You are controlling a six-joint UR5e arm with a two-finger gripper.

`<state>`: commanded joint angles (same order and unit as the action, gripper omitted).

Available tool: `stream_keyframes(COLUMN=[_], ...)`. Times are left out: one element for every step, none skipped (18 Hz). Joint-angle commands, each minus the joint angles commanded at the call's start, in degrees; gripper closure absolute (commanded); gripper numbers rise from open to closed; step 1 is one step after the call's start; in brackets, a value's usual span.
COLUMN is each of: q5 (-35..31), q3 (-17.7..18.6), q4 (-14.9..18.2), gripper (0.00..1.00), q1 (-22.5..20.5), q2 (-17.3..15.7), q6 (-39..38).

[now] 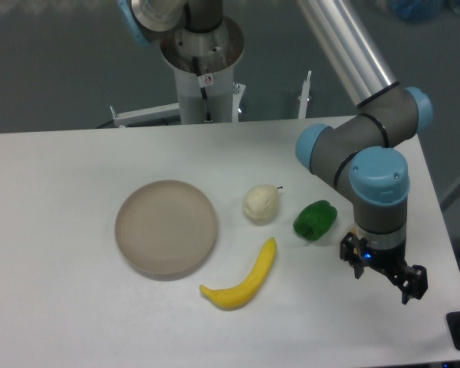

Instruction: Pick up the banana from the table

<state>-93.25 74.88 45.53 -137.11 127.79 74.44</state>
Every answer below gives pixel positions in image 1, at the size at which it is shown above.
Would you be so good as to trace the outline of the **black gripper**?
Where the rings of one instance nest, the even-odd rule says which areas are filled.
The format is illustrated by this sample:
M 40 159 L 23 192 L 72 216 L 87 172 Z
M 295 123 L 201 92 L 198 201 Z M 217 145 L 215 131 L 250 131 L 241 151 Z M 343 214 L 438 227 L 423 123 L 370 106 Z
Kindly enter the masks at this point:
M 406 263 L 406 240 L 388 249 L 371 248 L 366 238 L 358 238 L 348 232 L 340 242 L 340 259 L 353 269 L 354 277 L 360 279 L 365 268 L 384 274 L 400 289 L 402 304 L 411 299 L 420 300 L 428 289 L 428 275 L 424 266 Z

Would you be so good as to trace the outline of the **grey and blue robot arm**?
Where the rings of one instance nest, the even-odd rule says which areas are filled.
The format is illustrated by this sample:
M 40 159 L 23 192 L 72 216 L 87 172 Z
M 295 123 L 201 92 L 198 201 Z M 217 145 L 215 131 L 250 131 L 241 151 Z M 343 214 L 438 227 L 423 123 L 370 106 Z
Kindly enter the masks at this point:
M 133 38 L 160 42 L 177 76 L 183 123 L 237 117 L 232 69 L 244 50 L 240 27 L 220 1 L 120 1 Z M 426 269 L 408 265 L 408 166 L 396 147 L 432 121 L 430 99 L 400 87 L 349 1 L 301 1 L 299 7 L 359 113 L 337 128 L 316 123 L 298 137 L 295 155 L 353 206 L 354 230 L 340 258 L 360 276 L 365 268 L 398 287 L 402 301 L 420 299 Z

